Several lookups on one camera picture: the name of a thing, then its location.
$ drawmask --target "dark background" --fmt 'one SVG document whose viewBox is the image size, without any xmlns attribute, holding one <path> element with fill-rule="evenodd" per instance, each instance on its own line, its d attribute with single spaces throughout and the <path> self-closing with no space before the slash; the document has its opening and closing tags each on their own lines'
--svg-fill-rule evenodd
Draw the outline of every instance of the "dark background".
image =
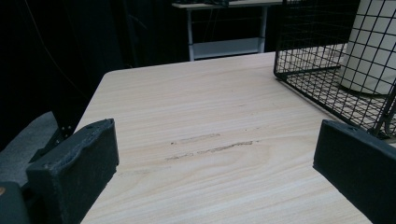
<svg viewBox="0 0 396 224">
<path fill-rule="evenodd" d="M 193 12 L 194 41 L 256 37 L 260 15 L 259 7 Z M 277 16 L 271 7 L 266 51 L 275 50 Z M 72 134 L 109 71 L 188 59 L 187 14 L 171 1 L 0 1 L 0 151 L 48 111 Z"/>
</svg>

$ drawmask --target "black wire basket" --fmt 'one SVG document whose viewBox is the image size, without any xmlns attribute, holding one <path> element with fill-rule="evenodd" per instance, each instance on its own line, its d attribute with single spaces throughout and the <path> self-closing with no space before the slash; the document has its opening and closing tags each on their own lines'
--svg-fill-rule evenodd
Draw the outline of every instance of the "black wire basket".
<svg viewBox="0 0 396 224">
<path fill-rule="evenodd" d="M 394 139 L 396 1 L 284 0 L 274 74 L 344 122 Z"/>
</svg>

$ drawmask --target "table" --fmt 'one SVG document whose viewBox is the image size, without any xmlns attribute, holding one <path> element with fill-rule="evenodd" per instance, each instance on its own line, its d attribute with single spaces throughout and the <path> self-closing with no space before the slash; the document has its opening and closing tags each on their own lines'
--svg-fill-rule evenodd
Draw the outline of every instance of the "table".
<svg viewBox="0 0 396 224">
<path fill-rule="evenodd" d="M 274 53 L 110 72 L 78 129 L 113 118 L 118 171 L 83 223 L 370 223 L 313 169 L 330 114 Z"/>
<path fill-rule="evenodd" d="M 190 61 L 195 59 L 213 58 L 226 55 L 263 53 L 265 44 L 265 29 L 267 23 L 267 10 L 269 6 L 280 5 L 282 0 L 242 0 L 230 2 L 229 7 L 261 7 L 262 21 L 260 36 L 245 39 L 194 43 L 192 39 L 191 13 L 194 10 L 224 8 L 206 4 L 172 4 L 174 7 L 187 9 L 187 25 L 189 35 Z"/>
</svg>

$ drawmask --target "white desk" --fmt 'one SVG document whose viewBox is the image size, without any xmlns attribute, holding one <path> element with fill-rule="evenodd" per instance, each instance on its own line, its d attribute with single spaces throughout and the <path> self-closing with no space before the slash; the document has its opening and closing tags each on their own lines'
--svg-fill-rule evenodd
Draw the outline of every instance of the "white desk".
<svg viewBox="0 0 396 224">
<path fill-rule="evenodd" d="M 192 39 L 191 13 L 194 10 L 224 8 L 206 4 L 173 4 L 172 6 L 187 9 L 187 24 L 189 33 L 190 61 L 195 59 L 212 58 L 225 55 L 263 53 L 265 44 L 265 29 L 267 23 L 267 10 L 269 6 L 280 5 L 282 0 L 244 0 L 230 2 L 229 7 L 261 7 L 262 22 L 260 36 L 246 39 L 225 40 L 205 43 L 194 43 Z"/>
<path fill-rule="evenodd" d="M 83 223 L 370 223 L 313 169 L 332 117 L 274 56 L 106 74 L 78 129 L 114 118 L 120 165 Z"/>
</svg>

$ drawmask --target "metal mesh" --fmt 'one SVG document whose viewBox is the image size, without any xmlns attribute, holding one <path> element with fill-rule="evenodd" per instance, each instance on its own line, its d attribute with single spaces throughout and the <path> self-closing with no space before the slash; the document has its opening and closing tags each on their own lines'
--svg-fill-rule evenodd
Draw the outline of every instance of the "metal mesh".
<svg viewBox="0 0 396 224">
<path fill-rule="evenodd" d="M 346 123 L 395 136 L 396 1 L 284 1 L 275 75 Z"/>
</svg>

